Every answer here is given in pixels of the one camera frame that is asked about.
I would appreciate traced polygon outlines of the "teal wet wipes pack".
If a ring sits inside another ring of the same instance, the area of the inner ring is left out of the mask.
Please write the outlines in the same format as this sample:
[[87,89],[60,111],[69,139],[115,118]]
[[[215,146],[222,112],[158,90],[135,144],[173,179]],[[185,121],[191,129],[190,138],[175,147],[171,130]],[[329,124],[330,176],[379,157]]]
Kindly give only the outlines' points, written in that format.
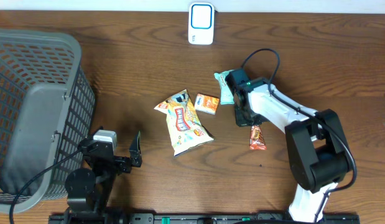
[[221,105],[233,105],[234,96],[225,80],[225,78],[232,72],[232,70],[227,70],[221,73],[214,73],[215,79],[218,81],[220,86],[220,104]]

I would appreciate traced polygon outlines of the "red Top chocolate bar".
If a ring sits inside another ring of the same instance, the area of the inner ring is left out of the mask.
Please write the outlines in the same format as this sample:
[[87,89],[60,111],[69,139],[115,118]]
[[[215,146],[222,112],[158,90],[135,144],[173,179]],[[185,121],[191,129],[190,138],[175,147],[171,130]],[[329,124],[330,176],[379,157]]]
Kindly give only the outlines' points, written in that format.
[[267,149],[260,126],[251,127],[249,148],[250,150],[263,150],[263,151]]

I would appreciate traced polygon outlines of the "small orange white box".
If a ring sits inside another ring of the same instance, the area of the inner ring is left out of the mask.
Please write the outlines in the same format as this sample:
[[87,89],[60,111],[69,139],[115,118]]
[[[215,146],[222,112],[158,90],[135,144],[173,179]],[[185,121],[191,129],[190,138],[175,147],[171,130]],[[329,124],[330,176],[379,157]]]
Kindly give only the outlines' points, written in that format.
[[195,100],[194,108],[208,114],[216,114],[220,99],[213,96],[198,94]]

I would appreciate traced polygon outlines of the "yellow snack chip bag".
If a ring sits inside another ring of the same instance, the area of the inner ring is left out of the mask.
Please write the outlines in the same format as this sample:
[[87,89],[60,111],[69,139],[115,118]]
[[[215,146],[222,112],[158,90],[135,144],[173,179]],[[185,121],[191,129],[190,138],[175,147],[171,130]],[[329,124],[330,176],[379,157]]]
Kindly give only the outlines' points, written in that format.
[[202,126],[187,89],[168,97],[154,109],[166,114],[174,156],[214,141],[214,138]]

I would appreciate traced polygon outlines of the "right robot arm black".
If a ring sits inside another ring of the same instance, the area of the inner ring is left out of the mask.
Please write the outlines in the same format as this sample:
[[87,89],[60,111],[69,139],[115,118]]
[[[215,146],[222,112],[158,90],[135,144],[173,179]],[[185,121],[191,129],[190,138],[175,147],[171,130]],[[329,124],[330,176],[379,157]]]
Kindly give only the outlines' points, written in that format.
[[265,78],[227,78],[236,101],[238,126],[271,122],[284,134],[289,166],[297,182],[284,222],[359,223],[358,215],[326,215],[330,195],[350,188],[358,174],[338,115],[291,100]]

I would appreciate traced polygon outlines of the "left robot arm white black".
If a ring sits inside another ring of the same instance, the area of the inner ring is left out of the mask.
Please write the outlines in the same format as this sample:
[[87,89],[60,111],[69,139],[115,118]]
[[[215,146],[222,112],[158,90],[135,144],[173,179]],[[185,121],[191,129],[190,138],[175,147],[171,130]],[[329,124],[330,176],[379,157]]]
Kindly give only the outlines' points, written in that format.
[[65,181],[68,209],[62,223],[128,223],[124,212],[107,207],[117,176],[142,165],[138,132],[129,147],[130,156],[116,156],[117,135],[97,130],[78,145],[88,168],[71,172]]

